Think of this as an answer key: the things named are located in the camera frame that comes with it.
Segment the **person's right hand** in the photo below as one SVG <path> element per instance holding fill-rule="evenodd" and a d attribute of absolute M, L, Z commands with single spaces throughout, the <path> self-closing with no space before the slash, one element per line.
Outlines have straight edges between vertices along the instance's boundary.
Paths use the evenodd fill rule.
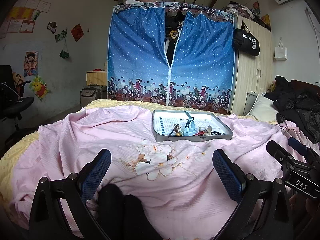
<path fill-rule="evenodd" d="M 306 216 L 312 219 L 317 215 L 319 209 L 319 200 L 310 199 L 301 193 L 295 193 L 290 199 L 289 204 L 293 217 Z"/>

